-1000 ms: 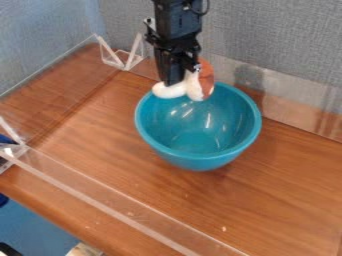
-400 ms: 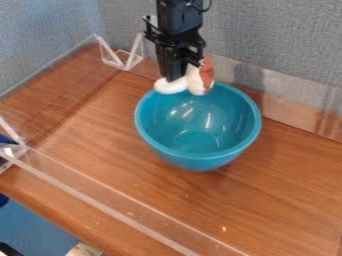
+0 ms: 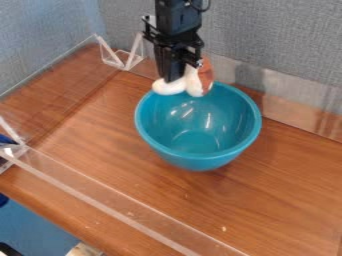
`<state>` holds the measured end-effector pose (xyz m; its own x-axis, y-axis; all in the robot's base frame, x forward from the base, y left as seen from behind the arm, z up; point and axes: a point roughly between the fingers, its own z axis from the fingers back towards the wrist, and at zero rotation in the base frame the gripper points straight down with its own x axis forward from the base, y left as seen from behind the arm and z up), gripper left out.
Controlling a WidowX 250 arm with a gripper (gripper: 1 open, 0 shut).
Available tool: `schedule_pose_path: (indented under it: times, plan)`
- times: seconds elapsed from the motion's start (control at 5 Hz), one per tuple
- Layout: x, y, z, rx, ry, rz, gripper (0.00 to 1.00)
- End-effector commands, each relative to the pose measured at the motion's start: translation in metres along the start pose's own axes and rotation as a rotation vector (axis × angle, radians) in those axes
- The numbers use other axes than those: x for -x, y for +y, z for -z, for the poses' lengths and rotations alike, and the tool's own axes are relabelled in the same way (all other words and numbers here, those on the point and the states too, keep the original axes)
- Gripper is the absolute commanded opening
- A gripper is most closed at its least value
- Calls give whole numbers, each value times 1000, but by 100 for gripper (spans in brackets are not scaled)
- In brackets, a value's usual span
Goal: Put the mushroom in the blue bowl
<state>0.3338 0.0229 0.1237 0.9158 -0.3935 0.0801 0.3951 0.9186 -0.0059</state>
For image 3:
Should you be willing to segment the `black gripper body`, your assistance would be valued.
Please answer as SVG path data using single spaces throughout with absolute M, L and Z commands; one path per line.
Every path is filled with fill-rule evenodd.
M 142 17 L 145 38 L 154 46 L 185 47 L 182 59 L 194 67 L 202 65 L 205 43 L 198 31 L 205 12 L 205 0 L 155 0 L 155 14 Z

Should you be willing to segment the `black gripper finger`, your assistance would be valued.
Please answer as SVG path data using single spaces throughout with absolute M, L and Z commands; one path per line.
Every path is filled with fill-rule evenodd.
M 154 53 L 159 76 L 167 83 L 174 82 L 185 75 L 186 62 L 182 59 L 185 47 L 155 45 Z

